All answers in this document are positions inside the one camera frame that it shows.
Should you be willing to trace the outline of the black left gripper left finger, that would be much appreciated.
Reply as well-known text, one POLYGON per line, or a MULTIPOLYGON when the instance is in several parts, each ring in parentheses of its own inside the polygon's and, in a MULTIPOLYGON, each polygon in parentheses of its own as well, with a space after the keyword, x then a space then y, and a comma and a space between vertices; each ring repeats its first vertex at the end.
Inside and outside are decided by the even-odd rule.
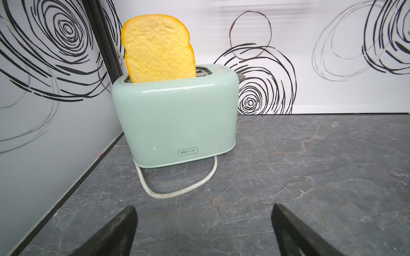
POLYGON ((128 205, 71 255, 128 256, 137 225, 137 211, 134 206, 128 205))

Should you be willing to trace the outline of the black corner frame post left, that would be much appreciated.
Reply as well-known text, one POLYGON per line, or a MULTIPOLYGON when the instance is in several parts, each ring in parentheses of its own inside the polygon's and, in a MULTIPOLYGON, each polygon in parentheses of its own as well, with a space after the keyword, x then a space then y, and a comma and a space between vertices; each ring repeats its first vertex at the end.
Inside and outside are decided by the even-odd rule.
POLYGON ((82 1, 112 84, 123 75, 120 53, 112 39, 101 1, 82 1))

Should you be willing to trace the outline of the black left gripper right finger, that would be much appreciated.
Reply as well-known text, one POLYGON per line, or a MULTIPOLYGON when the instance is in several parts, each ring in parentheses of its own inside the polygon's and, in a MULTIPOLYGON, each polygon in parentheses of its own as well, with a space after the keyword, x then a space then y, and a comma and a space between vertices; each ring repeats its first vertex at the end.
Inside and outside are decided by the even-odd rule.
POLYGON ((281 203, 273 206, 271 222, 282 256, 343 255, 281 203))

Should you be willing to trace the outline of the mint green toaster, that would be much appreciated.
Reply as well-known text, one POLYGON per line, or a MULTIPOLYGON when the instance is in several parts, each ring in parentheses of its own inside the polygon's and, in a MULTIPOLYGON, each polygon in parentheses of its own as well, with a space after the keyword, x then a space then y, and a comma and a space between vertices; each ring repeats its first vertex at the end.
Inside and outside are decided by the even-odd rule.
POLYGON ((138 167, 207 159, 235 147, 245 76, 218 64, 196 71, 194 78, 149 83, 123 75, 113 84, 115 111, 138 167))

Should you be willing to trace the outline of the yellow toast slice front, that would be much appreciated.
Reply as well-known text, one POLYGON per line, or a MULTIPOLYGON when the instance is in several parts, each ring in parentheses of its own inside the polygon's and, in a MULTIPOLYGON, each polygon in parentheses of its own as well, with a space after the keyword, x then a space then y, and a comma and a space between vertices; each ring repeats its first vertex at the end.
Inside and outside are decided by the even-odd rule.
POLYGON ((142 15, 128 20, 121 32, 125 62, 132 83, 196 77, 190 33, 168 15, 142 15))

